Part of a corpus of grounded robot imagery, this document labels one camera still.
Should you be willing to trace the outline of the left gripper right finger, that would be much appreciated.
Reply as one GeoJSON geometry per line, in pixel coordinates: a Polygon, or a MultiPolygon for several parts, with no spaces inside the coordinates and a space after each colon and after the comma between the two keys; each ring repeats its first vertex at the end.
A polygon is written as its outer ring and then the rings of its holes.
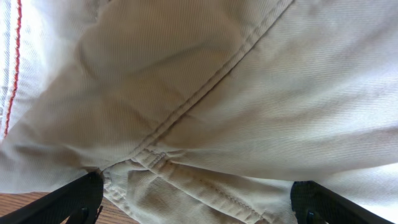
{"type": "Polygon", "coordinates": [[[392,224],[314,181],[294,182],[290,201],[298,224],[392,224]]]}

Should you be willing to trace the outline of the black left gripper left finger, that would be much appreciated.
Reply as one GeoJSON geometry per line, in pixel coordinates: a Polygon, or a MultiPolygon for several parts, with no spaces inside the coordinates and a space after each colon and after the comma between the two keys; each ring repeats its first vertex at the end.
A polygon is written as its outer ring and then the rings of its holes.
{"type": "Polygon", "coordinates": [[[102,176],[90,172],[1,217],[1,224],[95,224],[103,209],[103,190],[102,176]]]}

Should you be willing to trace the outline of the beige cotton shorts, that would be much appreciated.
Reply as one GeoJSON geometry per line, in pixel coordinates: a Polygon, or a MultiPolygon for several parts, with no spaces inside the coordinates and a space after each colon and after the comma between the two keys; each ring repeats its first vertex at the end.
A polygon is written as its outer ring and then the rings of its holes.
{"type": "Polygon", "coordinates": [[[1,192],[91,170],[141,223],[396,222],[397,1],[2,1],[1,192]]]}

